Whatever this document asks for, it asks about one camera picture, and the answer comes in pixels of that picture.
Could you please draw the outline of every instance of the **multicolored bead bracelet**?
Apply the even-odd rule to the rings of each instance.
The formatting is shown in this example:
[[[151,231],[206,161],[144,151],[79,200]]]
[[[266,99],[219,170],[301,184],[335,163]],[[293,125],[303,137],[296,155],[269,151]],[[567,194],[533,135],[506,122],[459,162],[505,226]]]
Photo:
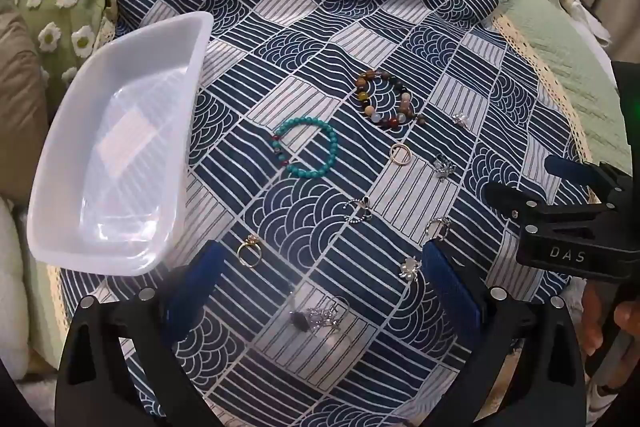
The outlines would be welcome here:
[[[393,86],[393,88],[400,93],[400,105],[398,107],[397,114],[393,114],[390,117],[383,117],[380,113],[376,112],[376,108],[370,103],[369,93],[367,92],[367,82],[373,82],[376,78],[386,80]],[[362,104],[362,110],[373,123],[379,124],[383,129],[391,128],[397,129],[400,125],[409,122],[413,118],[417,118],[420,125],[426,123],[424,115],[416,115],[414,108],[411,104],[411,93],[406,89],[402,81],[388,73],[387,71],[374,71],[368,70],[361,73],[356,80],[356,97]]]
[[[319,128],[324,130],[329,137],[329,159],[317,171],[307,171],[300,167],[296,167],[295,165],[290,165],[289,160],[287,160],[287,155],[282,152],[282,144],[280,143],[282,136],[284,136],[292,127],[305,124],[317,125]],[[289,171],[292,176],[296,176],[298,178],[321,178],[330,171],[331,167],[334,166],[335,158],[338,153],[338,136],[335,134],[333,127],[318,118],[311,118],[308,116],[305,118],[292,118],[291,120],[287,120],[282,123],[276,129],[276,134],[273,135],[273,142],[271,143],[271,146],[273,147],[273,151],[278,155],[278,160],[282,162],[282,165],[287,167],[287,171]]]

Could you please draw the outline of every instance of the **white plastic tray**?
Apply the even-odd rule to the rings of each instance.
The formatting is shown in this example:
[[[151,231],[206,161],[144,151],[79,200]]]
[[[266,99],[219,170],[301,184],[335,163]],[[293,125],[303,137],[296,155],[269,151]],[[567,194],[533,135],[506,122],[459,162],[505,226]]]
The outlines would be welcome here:
[[[87,60],[40,156],[27,221],[39,261],[105,275],[152,269],[184,224],[193,101],[213,16],[133,31]]]

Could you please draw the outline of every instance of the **screw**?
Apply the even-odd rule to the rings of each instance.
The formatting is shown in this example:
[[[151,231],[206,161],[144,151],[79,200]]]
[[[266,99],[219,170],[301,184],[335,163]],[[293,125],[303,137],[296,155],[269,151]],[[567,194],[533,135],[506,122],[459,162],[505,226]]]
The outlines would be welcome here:
[[[561,310],[564,307],[564,301],[560,297],[557,297],[557,296],[551,297],[550,302],[554,308],[558,308],[559,310]]]
[[[83,297],[82,300],[80,301],[80,307],[87,309],[90,308],[92,306],[92,304],[94,304],[95,298],[91,295],[87,295],[86,297]]]
[[[507,298],[507,291],[504,288],[500,288],[500,286],[491,288],[489,293],[497,301],[504,301]]]
[[[138,298],[140,298],[141,301],[148,301],[149,299],[152,299],[155,294],[156,290],[153,288],[142,288],[138,294]]]

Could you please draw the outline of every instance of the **blue and white patterned fabric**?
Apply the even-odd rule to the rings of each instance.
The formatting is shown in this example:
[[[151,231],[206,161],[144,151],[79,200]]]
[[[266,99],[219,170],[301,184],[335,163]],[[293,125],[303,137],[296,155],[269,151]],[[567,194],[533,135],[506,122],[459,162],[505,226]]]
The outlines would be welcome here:
[[[482,186],[499,180],[550,203],[587,197],[544,171],[550,153],[577,158],[574,139],[535,71],[492,27],[497,4],[118,0],[118,34],[193,10],[215,17],[194,110],[186,225],[166,265],[144,277],[63,270],[68,315],[85,293],[123,299],[158,285],[215,239],[228,249],[225,270],[176,355],[226,425],[419,423],[469,354],[429,282],[398,277],[406,257],[419,257],[428,220],[450,217],[447,241],[488,285],[543,300],[566,279],[515,263],[518,227],[485,205]],[[354,96],[354,80],[369,68],[396,74],[427,125],[373,125]],[[385,82],[370,94],[387,116],[398,107]],[[457,112],[467,128],[452,123]],[[270,147],[281,122],[305,115],[339,135],[335,168],[317,180],[291,178]],[[398,142],[414,153],[411,165],[389,161]],[[307,168],[328,155],[316,128],[284,143]],[[456,165],[443,181],[432,166],[441,152]],[[346,223],[342,203],[365,195],[372,221]],[[250,233],[264,253],[255,270],[235,255]],[[344,304],[339,332],[289,324],[290,310],[332,298]],[[123,349],[141,399],[159,413],[133,346]]]

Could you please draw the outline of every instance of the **human hand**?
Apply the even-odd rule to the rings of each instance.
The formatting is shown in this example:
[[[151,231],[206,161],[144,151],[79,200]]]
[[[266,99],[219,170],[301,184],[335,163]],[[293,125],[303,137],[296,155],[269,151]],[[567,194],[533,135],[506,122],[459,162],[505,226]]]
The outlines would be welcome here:
[[[589,356],[602,345],[602,303],[594,283],[587,282],[582,294],[582,323],[578,328],[580,347]],[[616,368],[607,386],[612,389],[622,387],[640,360],[640,301],[620,303],[614,312],[614,320],[621,330],[636,338]]]

